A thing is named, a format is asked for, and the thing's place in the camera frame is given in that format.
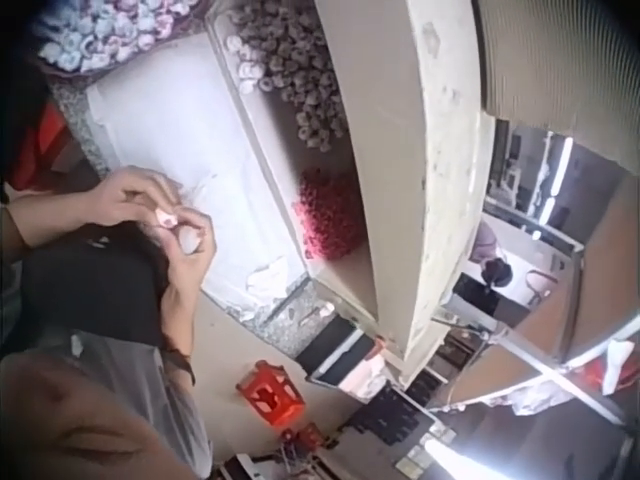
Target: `red stool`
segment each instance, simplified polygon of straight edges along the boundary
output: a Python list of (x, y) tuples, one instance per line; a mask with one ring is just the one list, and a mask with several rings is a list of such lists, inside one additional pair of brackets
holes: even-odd
[(256, 362), (255, 370), (236, 385), (254, 410), (272, 427), (284, 427), (304, 411), (302, 396), (283, 367)]
[(325, 442), (325, 436), (318, 426), (311, 422), (296, 435), (298, 442), (303, 444), (310, 452), (315, 452)]

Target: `window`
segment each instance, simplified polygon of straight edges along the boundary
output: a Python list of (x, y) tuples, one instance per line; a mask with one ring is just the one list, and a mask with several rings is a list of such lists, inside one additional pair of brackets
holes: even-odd
[(440, 440), (430, 438), (424, 443), (424, 449), (433, 459), (456, 480), (515, 480), (495, 470), (460, 455)]

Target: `granite countertop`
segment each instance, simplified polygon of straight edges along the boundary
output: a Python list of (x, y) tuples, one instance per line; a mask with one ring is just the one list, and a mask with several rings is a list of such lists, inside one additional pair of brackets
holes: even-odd
[[(202, 25), (195, 26), (190, 34), (201, 31)], [(108, 168), (86, 120), (89, 111), (86, 88), (94, 80), (50, 78), (49, 85), (71, 133), (80, 143), (89, 163), (103, 177)], [(263, 310), (253, 319), (241, 323), (265, 342), (295, 358), (331, 320), (331, 317), (320, 318), (312, 313), (323, 304), (313, 282), (304, 277), (290, 287), (289, 297), (280, 305)], [(233, 312), (228, 313), (237, 319)]]

